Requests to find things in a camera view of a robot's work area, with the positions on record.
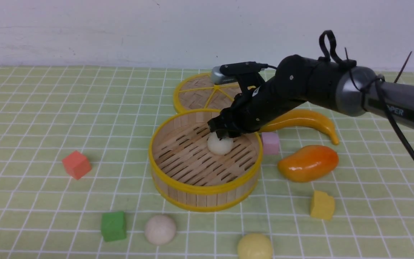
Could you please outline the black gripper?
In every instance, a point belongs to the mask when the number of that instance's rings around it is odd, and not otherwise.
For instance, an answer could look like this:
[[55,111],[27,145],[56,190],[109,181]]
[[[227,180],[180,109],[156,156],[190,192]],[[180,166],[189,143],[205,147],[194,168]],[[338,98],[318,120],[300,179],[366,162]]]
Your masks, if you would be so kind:
[[270,121],[294,109],[305,100],[306,87],[296,79],[273,77],[262,86],[237,98],[220,116],[207,124],[220,140],[257,132]]

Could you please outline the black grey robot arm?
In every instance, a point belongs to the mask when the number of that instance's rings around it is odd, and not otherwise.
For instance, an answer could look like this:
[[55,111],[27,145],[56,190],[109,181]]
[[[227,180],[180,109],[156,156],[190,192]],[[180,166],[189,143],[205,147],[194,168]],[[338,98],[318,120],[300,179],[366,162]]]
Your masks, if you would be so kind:
[[324,58],[284,58],[269,80],[261,77],[267,64],[253,61],[212,69],[214,84],[238,82],[240,93],[230,107],[208,121],[219,138],[258,132],[264,125],[305,102],[358,117],[373,113],[414,129],[414,86],[384,82],[367,67],[345,69]]

